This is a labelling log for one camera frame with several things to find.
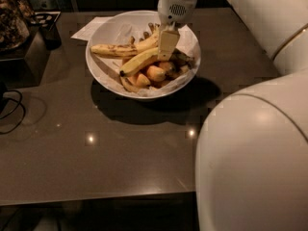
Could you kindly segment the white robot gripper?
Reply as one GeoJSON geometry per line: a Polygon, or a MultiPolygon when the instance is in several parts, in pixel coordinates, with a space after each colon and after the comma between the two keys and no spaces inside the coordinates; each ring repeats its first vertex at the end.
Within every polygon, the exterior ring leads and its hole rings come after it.
{"type": "Polygon", "coordinates": [[[168,61],[180,39],[177,27],[186,25],[197,0],[159,0],[158,16],[162,23],[158,41],[158,60],[168,61]]]}

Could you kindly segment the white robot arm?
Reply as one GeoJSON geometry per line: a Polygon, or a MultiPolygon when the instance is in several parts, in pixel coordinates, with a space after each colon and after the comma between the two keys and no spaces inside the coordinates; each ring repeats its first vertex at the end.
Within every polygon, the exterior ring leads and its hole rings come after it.
{"type": "Polygon", "coordinates": [[[279,72],[207,116],[195,155],[200,231],[308,231],[308,0],[227,0],[279,72]]]}

